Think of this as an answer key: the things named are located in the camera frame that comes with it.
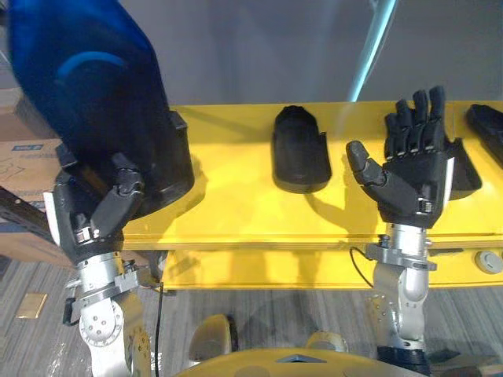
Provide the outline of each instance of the screw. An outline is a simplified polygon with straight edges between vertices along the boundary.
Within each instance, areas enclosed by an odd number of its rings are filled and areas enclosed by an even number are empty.
[[[390,236],[388,234],[379,235],[379,246],[384,248],[390,247]]]

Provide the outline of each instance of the wire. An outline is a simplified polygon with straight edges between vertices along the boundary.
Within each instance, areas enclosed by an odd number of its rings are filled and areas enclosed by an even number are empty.
[[[164,284],[160,282],[159,288],[159,306],[157,306],[157,325],[156,325],[156,344],[154,348],[154,361],[156,363],[156,377],[159,377],[159,329],[160,329],[160,314],[163,309],[163,288]]]
[[[358,275],[360,275],[362,277],[362,279],[369,285],[369,287],[371,288],[374,288],[374,286],[372,285],[372,283],[370,283],[367,278],[363,275],[362,271],[358,268],[357,264],[356,264],[356,261],[354,260],[354,256],[353,256],[353,251],[357,251],[358,253],[360,253],[361,255],[363,255],[363,257],[367,260],[367,261],[372,261],[372,259],[368,258],[365,253],[363,251],[361,251],[360,249],[358,249],[357,247],[355,246],[352,246],[349,248],[349,255],[351,256],[351,261],[353,262],[353,266],[354,266],[354,269],[356,269],[356,272],[358,273]]]

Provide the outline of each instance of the yellow table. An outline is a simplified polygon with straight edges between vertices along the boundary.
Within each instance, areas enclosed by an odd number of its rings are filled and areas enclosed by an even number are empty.
[[[428,233],[436,248],[472,250],[437,257],[459,272],[453,276],[440,264],[432,274],[432,284],[439,286],[503,284],[501,274],[478,275],[473,262],[477,248],[503,249],[503,198],[498,195],[503,170],[467,128],[463,117],[470,104],[448,103],[446,128],[450,137],[464,137],[483,188],[450,202]],[[503,109],[501,102],[490,105]],[[284,192],[271,177],[272,123],[283,105],[177,107],[189,124],[196,184],[171,206],[131,221],[124,229],[125,248],[175,250],[164,274],[170,288],[363,287],[347,249],[375,241],[385,224],[354,181],[345,145],[361,140],[383,162],[383,118],[394,105],[304,106],[327,132],[333,172],[327,187],[310,195]]]

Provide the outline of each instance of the gray wall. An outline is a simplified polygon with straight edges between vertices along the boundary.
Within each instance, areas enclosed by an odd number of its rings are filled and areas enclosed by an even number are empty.
[[[454,100],[503,100],[501,0],[402,0],[360,100],[443,84]]]
[[[122,0],[151,38],[179,104],[344,101],[368,0]],[[444,84],[450,99],[501,98],[501,0],[399,0],[360,100]]]

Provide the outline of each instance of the silver cylinder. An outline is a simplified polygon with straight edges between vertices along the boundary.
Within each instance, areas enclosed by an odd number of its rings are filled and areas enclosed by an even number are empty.
[[[391,247],[402,250],[403,254],[427,257],[426,229],[402,224],[388,224],[387,234]]]
[[[77,265],[83,292],[103,288],[112,283],[116,276],[124,273],[118,252],[96,255]]]

